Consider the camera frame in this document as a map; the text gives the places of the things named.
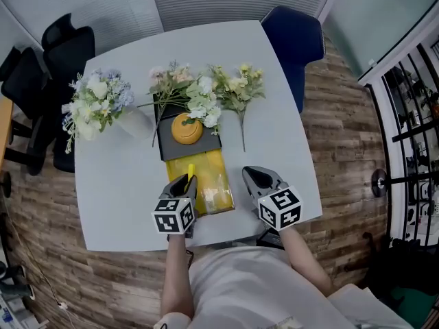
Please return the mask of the black round floor disc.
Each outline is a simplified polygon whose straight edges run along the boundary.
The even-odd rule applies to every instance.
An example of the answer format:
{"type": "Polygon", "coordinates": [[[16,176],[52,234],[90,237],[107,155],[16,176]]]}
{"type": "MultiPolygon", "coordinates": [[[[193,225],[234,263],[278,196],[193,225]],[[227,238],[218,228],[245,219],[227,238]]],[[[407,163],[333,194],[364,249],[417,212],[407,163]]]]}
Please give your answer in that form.
{"type": "Polygon", "coordinates": [[[387,174],[383,169],[376,169],[371,177],[371,189],[375,197],[383,197],[388,192],[387,174]]]}

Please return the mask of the person's white shirt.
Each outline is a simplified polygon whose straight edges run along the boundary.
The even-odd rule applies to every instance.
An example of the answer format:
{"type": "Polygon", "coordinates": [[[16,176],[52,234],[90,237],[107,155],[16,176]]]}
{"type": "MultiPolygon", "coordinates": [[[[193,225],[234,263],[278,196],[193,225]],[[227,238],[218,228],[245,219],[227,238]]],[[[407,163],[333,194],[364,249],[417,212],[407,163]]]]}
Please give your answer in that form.
{"type": "Polygon", "coordinates": [[[166,314],[154,329],[413,329],[354,284],[323,295],[279,249],[217,250],[192,264],[189,279],[194,316],[166,314]]]}

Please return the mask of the black mesh office chair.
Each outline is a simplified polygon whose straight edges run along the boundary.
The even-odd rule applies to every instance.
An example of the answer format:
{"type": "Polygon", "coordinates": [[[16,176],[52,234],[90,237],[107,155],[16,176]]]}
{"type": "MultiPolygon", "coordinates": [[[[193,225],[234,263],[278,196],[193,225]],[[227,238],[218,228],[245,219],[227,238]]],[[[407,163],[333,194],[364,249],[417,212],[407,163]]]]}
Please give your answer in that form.
{"type": "Polygon", "coordinates": [[[69,84],[77,79],[77,74],[84,72],[86,62],[95,57],[95,35],[89,26],[75,28],[71,23],[71,14],[68,13],[44,31],[41,45],[43,60],[51,76],[57,101],[54,167],[74,173],[74,153],[65,152],[69,135],[62,129],[62,121],[65,118],[62,106],[67,105],[74,94],[69,84]]]}
{"type": "Polygon", "coordinates": [[[0,91],[7,99],[22,111],[32,122],[27,127],[14,119],[8,140],[11,143],[15,136],[28,138],[25,153],[7,149],[4,158],[25,165],[30,175],[38,175],[44,165],[47,146],[45,136],[39,134],[43,124],[45,107],[51,101],[45,93],[49,76],[42,70],[34,50],[30,47],[19,51],[11,48],[2,65],[0,65],[0,91]]]}

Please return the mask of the dark grey tray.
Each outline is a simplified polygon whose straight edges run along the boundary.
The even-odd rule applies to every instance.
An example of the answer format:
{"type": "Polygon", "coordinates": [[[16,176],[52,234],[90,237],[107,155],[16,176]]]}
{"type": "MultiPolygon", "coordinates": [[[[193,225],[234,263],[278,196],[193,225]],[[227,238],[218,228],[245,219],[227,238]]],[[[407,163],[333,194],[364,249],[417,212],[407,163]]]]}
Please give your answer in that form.
{"type": "Polygon", "coordinates": [[[220,136],[214,135],[212,128],[205,127],[203,127],[201,137],[195,143],[188,145],[178,143],[172,136],[171,125],[174,119],[183,112],[186,112],[186,109],[182,106],[167,104],[162,109],[162,105],[154,104],[156,134],[153,145],[158,144],[161,160],[164,162],[222,148],[220,136]]]}

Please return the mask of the person's right forearm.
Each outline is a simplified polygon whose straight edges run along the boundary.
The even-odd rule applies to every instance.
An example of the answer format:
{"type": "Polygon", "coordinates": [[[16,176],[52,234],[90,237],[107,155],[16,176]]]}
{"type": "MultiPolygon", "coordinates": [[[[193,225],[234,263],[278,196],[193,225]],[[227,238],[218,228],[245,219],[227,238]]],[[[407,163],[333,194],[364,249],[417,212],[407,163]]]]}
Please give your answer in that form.
{"type": "Polygon", "coordinates": [[[293,227],[279,232],[283,247],[294,270],[306,278],[326,297],[333,293],[334,287],[328,273],[312,254],[304,238],[293,227]]]}

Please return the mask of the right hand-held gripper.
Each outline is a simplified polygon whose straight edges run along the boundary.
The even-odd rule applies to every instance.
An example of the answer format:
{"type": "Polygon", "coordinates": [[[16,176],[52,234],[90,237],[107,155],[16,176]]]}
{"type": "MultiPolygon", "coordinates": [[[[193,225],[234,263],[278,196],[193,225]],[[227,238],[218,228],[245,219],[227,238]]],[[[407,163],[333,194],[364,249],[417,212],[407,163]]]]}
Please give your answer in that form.
{"type": "MultiPolygon", "coordinates": [[[[242,178],[252,197],[261,196],[260,188],[287,186],[277,172],[259,166],[244,166],[242,178]]],[[[260,220],[277,232],[299,223],[302,217],[302,199],[294,186],[260,197],[257,208],[260,220]]]]}

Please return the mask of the person's left forearm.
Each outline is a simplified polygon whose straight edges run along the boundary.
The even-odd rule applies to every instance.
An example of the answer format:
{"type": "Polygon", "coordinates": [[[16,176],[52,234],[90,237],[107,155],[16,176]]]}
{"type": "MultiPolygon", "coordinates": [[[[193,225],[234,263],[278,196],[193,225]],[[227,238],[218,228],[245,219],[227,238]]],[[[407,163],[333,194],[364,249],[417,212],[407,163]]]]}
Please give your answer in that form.
{"type": "Polygon", "coordinates": [[[173,234],[168,240],[161,316],[169,313],[181,313],[190,319],[194,315],[186,239],[183,234],[173,234]]]}

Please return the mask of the blue upholstered chair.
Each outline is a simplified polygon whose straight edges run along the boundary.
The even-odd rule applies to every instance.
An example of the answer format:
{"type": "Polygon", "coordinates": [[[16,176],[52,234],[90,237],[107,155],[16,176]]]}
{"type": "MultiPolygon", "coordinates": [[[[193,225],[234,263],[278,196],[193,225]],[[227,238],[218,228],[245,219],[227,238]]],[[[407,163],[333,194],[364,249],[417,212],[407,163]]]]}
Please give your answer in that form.
{"type": "Polygon", "coordinates": [[[325,43],[319,20],[286,6],[271,9],[261,20],[281,64],[299,112],[305,98],[305,68],[323,59],[325,43]]]}

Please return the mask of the frosted glass door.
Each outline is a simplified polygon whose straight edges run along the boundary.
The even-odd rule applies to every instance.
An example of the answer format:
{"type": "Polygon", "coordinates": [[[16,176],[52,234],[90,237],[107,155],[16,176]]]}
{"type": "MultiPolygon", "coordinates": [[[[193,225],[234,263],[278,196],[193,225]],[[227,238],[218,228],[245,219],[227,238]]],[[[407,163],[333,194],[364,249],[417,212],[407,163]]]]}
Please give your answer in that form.
{"type": "Polygon", "coordinates": [[[365,75],[437,0],[335,0],[323,30],[356,78],[365,75]]]}

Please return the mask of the black side table base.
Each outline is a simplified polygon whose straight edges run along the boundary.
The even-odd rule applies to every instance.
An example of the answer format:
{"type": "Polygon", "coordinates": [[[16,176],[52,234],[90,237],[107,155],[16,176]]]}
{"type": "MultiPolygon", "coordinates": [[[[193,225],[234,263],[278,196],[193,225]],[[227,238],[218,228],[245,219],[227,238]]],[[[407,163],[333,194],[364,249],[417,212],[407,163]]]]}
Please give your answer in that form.
{"type": "Polygon", "coordinates": [[[3,194],[6,198],[9,198],[12,191],[12,180],[9,172],[3,172],[0,174],[0,187],[3,190],[3,194]]]}

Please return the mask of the round wooden side table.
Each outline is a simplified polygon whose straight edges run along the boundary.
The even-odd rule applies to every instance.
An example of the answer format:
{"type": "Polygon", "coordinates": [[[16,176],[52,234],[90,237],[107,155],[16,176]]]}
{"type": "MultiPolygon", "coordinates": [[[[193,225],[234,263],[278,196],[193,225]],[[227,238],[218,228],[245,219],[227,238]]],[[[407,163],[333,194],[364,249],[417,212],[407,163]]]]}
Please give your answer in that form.
{"type": "Polygon", "coordinates": [[[13,108],[14,104],[10,99],[3,95],[0,96],[0,170],[3,165],[5,150],[8,146],[13,108]]]}

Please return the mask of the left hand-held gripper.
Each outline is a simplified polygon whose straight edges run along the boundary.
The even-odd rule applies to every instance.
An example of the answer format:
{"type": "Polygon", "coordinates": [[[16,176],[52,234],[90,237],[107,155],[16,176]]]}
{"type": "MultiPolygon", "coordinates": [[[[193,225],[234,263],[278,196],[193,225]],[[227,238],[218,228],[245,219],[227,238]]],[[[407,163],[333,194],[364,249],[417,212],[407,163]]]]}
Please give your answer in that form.
{"type": "Polygon", "coordinates": [[[165,186],[152,218],[159,234],[184,235],[192,239],[198,212],[195,209],[198,179],[181,175],[165,186]]]}

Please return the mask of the pale yellow flower bouquet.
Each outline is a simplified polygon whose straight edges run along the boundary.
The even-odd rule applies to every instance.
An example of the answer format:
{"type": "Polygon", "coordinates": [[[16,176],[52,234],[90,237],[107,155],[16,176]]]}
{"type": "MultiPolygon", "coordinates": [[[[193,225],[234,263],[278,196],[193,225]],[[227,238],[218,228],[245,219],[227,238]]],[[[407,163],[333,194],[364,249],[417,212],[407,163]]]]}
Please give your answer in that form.
{"type": "Polygon", "coordinates": [[[243,63],[237,68],[234,76],[229,75],[220,65],[208,65],[213,78],[213,90],[218,94],[224,109],[234,111],[241,128],[241,140],[246,150],[244,119],[248,104],[256,98],[265,98],[263,70],[254,69],[252,65],[243,63]]]}

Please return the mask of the white ceramic vase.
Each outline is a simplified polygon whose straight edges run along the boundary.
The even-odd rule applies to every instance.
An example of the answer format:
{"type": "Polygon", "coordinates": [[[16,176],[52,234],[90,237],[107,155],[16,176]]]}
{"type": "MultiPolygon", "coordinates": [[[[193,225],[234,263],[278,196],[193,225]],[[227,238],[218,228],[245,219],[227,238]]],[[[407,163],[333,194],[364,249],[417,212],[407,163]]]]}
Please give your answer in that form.
{"type": "Polygon", "coordinates": [[[147,139],[154,131],[151,119],[136,106],[126,106],[116,118],[117,124],[137,139],[147,139]]]}

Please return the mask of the orange pumpkin-shaped jar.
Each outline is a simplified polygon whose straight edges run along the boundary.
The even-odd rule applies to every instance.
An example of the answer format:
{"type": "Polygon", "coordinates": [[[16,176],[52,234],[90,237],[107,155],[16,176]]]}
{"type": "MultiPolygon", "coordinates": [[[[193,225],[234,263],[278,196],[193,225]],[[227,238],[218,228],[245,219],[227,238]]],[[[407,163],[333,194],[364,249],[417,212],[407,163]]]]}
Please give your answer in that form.
{"type": "Polygon", "coordinates": [[[197,142],[203,133],[203,125],[198,119],[189,117],[183,112],[175,117],[171,124],[171,134],[174,140],[183,145],[192,145],[197,142]]]}

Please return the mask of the black bag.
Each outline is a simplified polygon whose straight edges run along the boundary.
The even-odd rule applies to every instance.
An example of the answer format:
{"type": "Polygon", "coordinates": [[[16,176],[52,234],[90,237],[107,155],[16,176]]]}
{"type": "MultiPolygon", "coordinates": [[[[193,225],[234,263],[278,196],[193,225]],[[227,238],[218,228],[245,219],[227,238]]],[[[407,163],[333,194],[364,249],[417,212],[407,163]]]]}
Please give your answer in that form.
{"type": "Polygon", "coordinates": [[[439,242],[422,246],[419,240],[382,239],[381,249],[375,247],[371,233],[363,238],[370,246],[370,263],[364,285],[379,293],[395,287],[415,289],[428,295],[439,293],[439,242]]]}

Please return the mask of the white and blue flower bouquet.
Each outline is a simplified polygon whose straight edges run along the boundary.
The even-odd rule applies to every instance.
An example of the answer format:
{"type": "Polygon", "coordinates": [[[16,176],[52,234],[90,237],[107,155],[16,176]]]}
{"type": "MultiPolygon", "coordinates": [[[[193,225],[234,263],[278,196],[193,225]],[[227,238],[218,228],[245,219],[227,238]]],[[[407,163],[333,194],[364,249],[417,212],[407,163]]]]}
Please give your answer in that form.
{"type": "Polygon", "coordinates": [[[73,89],[72,99],[62,106],[62,130],[69,135],[66,154],[72,152],[75,139],[94,140],[134,102],[131,85],[118,69],[78,73],[69,86],[73,89]]]}

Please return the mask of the pink flower bouquet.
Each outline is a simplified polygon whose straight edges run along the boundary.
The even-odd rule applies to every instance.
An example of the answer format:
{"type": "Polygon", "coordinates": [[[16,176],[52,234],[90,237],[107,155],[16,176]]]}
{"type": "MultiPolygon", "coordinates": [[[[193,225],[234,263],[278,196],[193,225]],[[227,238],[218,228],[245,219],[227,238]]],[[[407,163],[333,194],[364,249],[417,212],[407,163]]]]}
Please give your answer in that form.
{"type": "Polygon", "coordinates": [[[151,101],[139,105],[139,108],[153,106],[156,111],[152,139],[152,145],[154,145],[159,123],[165,110],[169,106],[187,107],[189,97],[186,95],[186,91],[195,78],[188,64],[180,66],[176,60],[173,60],[166,69],[161,66],[153,67],[150,70],[150,80],[152,84],[148,95],[151,97],[151,101]]]}

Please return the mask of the white and green flower bouquet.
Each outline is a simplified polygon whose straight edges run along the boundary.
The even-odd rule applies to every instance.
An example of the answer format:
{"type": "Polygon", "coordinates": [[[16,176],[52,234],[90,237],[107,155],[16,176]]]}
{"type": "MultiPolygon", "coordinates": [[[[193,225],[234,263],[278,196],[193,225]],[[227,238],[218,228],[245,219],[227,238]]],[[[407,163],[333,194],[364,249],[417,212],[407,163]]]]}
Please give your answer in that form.
{"type": "Polygon", "coordinates": [[[208,76],[200,76],[186,90],[188,117],[199,120],[206,128],[219,135],[219,118],[222,114],[217,104],[217,95],[213,92],[213,80],[208,76]]]}

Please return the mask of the yellow translucent tray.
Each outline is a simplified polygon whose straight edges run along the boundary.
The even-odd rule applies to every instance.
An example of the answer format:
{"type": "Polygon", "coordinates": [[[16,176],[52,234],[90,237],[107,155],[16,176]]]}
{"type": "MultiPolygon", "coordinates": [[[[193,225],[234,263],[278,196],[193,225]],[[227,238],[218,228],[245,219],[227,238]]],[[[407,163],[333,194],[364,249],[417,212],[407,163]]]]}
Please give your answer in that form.
{"type": "Polygon", "coordinates": [[[188,173],[189,165],[194,165],[193,173],[198,179],[198,194],[195,203],[198,216],[233,210],[233,195],[226,175],[222,151],[215,149],[167,161],[169,180],[172,181],[188,173]]]}

